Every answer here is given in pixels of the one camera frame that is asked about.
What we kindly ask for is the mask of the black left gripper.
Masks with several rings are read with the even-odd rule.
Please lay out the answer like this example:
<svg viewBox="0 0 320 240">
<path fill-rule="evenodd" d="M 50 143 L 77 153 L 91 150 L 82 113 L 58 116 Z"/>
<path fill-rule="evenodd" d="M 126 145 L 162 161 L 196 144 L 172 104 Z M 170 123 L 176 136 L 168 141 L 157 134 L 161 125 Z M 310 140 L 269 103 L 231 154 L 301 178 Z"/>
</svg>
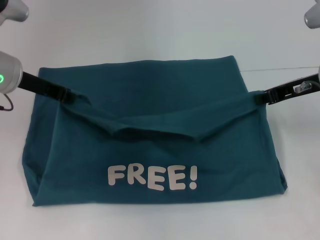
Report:
<svg viewBox="0 0 320 240">
<path fill-rule="evenodd" d="M 29 74 L 27 72 L 22 73 L 22 78 L 19 83 L 19 88 L 42 95 L 64 104 L 72 104 L 78 97 L 82 95 L 71 90 Z"/>
</svg>

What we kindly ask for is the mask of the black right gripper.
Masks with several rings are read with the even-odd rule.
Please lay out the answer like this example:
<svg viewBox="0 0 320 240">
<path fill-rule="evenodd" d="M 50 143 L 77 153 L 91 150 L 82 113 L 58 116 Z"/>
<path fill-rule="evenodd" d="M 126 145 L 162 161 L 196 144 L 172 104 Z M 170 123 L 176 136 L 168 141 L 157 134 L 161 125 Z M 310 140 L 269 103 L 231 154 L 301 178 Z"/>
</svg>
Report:
<svg viewBox="0 0 320 240">
<path fill-rule="evenodd" d="M 319 74 L 305 76 L 290 82 L 270 88 L 255 96 L 257 105 L 273 105 L 292 98 L 308 95 L 320 91 Z"/>
</svg>

